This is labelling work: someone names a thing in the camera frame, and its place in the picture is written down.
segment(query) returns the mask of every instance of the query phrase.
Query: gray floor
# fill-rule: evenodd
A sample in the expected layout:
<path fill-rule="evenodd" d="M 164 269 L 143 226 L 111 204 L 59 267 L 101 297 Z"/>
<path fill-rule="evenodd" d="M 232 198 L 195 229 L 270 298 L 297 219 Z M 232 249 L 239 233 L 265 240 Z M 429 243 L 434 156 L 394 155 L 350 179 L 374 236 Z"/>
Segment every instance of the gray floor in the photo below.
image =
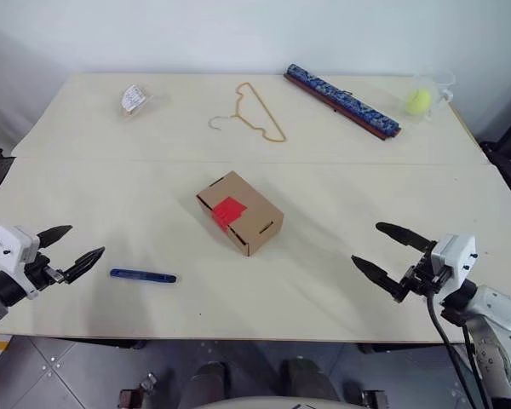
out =
<path fill-rule="evenodd" d="M 385 390 L 391 409 L 468 408 L 442 347 L 361 354 L 345 343 L 153 341 L 133 350 L 14 337 L 0 358 L 0 409 L 115 408 L 119 391 L 135 388 L 147 372 L 159 379 L 153 407 L 174 409 L 186 381 L 209 360 L 229 363 L 233 397 L 279 395 L 280 363 L 297 356 L 314 360 L 340 396 L 356 382 Z"/>

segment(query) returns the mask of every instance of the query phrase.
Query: robotic arm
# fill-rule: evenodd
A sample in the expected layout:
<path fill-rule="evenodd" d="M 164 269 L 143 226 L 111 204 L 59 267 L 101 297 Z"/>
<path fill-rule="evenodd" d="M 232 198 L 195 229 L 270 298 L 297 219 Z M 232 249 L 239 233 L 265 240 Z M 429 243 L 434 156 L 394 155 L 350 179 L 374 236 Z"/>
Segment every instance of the robotic arm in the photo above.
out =
<path fill-rule="evenodd" d="M 57 242 L 71 228 L 59 226 L 33 234 L 20 226 L 0 226 L 0 320 L 8 307 L 25 297 L 34 299 L 55 283 L 71 284 L 100 259 L 104 247 L 81 256 L 65 271 L 49 266 L 49 259 L 39 250 Z"/>
<path fill-rule="evenodd" d="M 428 298 L 431 311 L 434 301 L 443 306 L 441 316 L 467 328 L 474 340 L 477 366 L 494 406 L 511 407 L 511 297 L 466 279 L 478 257 L 475 238 L 447 234 L 437 242 L 389 223 L 379 222 L 376 228 L 422 252 L 421 260 L 399 283 L 372 262 L 352 256 L 356 267 L 396 302 L 413 291 Z"/>

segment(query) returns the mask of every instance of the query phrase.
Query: black cable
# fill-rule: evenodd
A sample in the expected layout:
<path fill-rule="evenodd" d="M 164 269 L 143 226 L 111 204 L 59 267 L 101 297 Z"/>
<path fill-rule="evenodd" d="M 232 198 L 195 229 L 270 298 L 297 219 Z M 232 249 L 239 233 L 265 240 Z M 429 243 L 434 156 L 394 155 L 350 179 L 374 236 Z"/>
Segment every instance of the black cable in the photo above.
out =
<path fill-rule="evenodd" d="M 483 406 L 485 409 L 491 409 L 491 405 L 488 401 L 488 398 L 486 397 L 485 387 L 483 386 L 482 381 L 480 380 L 479 373 L 477 372 L 477 366 L 475 365 L 475 358 L 474 358 L 474 348 L 471 345 L 471 342 L 469 341 L 469 332 L 466 325 L 462 325 L 462 333 L 463 333 L 463 341 L 466 344 L 466 349 L 468 350 L 468 359 L 469 359 L 469 365 L 471 366 L 471 372 L 474 374 L 475 382 L 477 383 L 477 389 L 480 393 L 480 398 L 483 400 Z"/>
<path fill-rule="evenodd" d="M 428 313 L 429 318 L 433 322 L 433 326 L 437 330 L 437 332 L 441 335 L 441 339 L 443 340 L 443 343 L 446 346 L 446 350 L 449 353 L 449 357 L 451 358 L 452 365 L 454 366 L 454 370 L 456 371 L 456 375 L 458 376 L 458 380 L 462 384 L 463 390 L 466 393 L 466 396 L 468 397 L 469 404 L 473 409 L 477 409 L 477 406 L 475 405 L 474 398 L 469 392 L 468 384 L 466 383 L 466 378 L 463 377 L 462 369 L 460 368 L 460 364 L 458 364 L 458 361 L 456 360 L 456 356 L 454 355 L 454 348 L 451 345 L 451 342 L 449 341 L 449 338 L 446 336 L 445 331 L 443 331 L 443 328 L 441 327 L 441 324 L 437 321 L 437 317 L 435 316 L 435 308 L 433 307 L 433 293 L 429 294 L 426 297 L 426 304 L 428 305 Z"/>

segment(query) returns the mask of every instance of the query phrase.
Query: cardboard box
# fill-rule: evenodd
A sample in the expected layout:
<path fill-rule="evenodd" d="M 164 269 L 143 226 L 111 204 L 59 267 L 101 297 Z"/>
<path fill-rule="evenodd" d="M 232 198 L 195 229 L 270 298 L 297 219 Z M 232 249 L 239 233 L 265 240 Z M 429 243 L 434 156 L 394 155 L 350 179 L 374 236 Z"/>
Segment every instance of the cardboard box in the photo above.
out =
<path fill-rule="evenodd" d="M 197 195 L 204 212 L 251 256 L 282 227 L 284 214 L 242 177 L 229 172 Z"/>

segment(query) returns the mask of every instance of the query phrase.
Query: white wall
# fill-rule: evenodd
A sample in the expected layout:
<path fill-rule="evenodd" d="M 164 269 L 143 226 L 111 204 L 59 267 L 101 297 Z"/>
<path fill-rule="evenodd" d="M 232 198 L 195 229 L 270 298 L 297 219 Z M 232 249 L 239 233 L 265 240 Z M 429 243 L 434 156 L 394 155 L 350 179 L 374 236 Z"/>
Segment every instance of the white wall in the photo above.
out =
<path fill-rule="evenodd" d="M 511 0 L 0 0 L 0 132 L 19 140 L 72 71 L 451 69 L 482 138 L 511 123 Z"/>

